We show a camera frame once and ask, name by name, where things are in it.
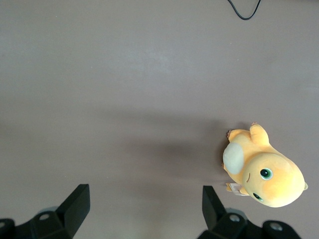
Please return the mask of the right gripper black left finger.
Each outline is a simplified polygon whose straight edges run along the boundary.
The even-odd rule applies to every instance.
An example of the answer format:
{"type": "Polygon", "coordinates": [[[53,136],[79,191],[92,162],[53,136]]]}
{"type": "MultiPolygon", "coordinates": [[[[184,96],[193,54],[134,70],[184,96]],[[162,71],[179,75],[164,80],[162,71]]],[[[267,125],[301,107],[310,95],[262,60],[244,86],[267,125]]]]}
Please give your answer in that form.
{"type": "Polygon", "coordinates": [[[51,209],[43,209],[29,221],[16,225],[13,219],[0,220],[2,239],[72,239],[90,211],[90,188],[80,184],[51,209]]]}

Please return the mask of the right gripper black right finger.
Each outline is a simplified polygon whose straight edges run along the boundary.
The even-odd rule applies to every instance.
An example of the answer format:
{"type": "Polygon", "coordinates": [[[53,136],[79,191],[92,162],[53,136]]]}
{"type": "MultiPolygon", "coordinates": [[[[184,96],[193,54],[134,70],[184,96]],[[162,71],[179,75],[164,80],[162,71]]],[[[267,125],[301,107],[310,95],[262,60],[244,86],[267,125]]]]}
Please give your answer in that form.
{"type": "Polygon", "coordinates": [[[202,213],[207,225],[200,239],[299,239],[288,224],[268,220],[259,227],[241,210],[225,208],[212,186],[202,188],[202,213]]]}

